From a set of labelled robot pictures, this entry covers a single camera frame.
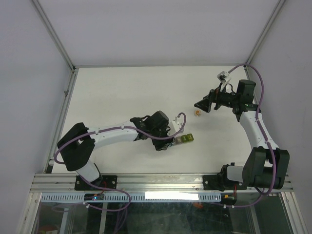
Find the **gold bottle cap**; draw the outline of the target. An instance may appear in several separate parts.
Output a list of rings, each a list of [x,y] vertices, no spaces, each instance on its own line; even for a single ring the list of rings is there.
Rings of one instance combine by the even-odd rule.
[[[196,117],[200,116],[200,115],[201,115],[201,111],[200,111],[200,110],[196,110],[196,111],[194,112],[194,115],[195,115]]]

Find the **weekly pill organizer strip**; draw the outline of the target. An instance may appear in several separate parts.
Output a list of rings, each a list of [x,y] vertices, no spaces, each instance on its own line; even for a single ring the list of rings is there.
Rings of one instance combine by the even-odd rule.
[[[172,146],[186,144],[194,141],[193,134],[188,133],[185,135],[177,136],[174,138],[174,141],[172,143]]]

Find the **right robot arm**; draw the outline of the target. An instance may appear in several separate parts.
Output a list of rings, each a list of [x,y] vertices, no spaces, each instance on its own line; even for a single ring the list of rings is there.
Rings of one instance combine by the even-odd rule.
[[[258,105],[253,103],[255,86],[255,82],[241,79],[236,92],[228,93],[218,86],[194,104],[206,113],[212,110],[212,104],[214,110],[221,106],[231,108],[251,146],[244,166],[223,165],[215,178],[208,180],[208,185],[217,190],[231,189],[239,183],[268,190],[281,189],[284,185],[290,154],[280,149],[265,128]]]

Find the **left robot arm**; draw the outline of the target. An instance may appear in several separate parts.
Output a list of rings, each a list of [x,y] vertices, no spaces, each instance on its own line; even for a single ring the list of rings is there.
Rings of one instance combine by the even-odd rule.
[[[98,167],[90,160],[94,150],[120,142],[135,142],[151,139],[156,151],[166,150],[174,142],[170,134],[168,117],[157,111],[153,115],[133,117],[130,120],[107,127],[89,128],[84,123],[75,124],[57,143],[58,150],[67,171],[76,172],[85,179],[91,189],[98,189],[102,177]]]

